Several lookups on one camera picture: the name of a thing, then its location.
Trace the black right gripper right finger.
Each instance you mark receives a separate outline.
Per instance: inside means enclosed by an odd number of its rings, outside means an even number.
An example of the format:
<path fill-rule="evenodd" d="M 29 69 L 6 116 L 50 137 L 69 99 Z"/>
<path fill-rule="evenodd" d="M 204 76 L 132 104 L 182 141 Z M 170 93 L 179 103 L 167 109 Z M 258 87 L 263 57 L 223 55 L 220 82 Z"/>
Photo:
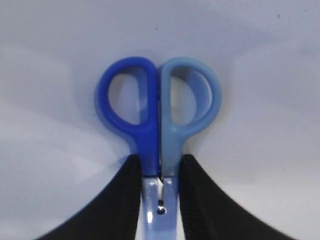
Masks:
<path fill-rule="evenodd" d="M 179 203 L 187 240 L 289 240 L 230 198 L 192 154 L 179 165 Z"/>

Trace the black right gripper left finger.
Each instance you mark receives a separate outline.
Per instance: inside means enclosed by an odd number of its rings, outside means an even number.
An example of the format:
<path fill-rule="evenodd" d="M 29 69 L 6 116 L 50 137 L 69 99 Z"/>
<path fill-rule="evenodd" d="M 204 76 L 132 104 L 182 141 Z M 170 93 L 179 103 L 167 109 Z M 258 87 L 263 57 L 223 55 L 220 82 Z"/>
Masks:
<path fill-rule="evenodd" d="M 141 202 L 141 165 L 127 157 L 110 183 L 82 210 L 42 240 L 133 240 Z"/>

